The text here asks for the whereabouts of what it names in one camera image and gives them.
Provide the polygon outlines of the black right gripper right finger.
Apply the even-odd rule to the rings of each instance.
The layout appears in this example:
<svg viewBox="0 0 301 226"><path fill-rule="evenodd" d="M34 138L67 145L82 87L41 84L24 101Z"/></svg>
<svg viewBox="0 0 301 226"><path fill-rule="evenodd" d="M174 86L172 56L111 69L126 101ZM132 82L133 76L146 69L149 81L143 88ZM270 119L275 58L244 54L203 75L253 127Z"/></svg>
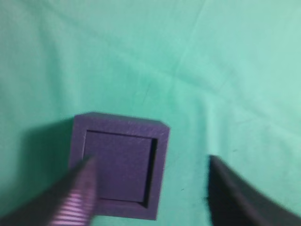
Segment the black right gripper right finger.
<svg viewBox="0 0 301 226"><path fill-rule="evenodd" d="M207 203L214 226L299 226L301 217L244 181L219 156L209 156Z"/></svg>

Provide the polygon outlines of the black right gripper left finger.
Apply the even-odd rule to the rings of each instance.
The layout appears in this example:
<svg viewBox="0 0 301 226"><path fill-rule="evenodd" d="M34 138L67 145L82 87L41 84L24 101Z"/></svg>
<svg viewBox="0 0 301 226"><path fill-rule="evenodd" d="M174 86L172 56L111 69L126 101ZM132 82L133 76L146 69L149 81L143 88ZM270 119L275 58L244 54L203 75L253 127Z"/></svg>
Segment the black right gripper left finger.
<svg viewBox="0 0 301 226"><path fill-rule="evenodd" d="M96 200L96 161L79 162L36 198L0 218L2 226L88 226Z"/></svg>

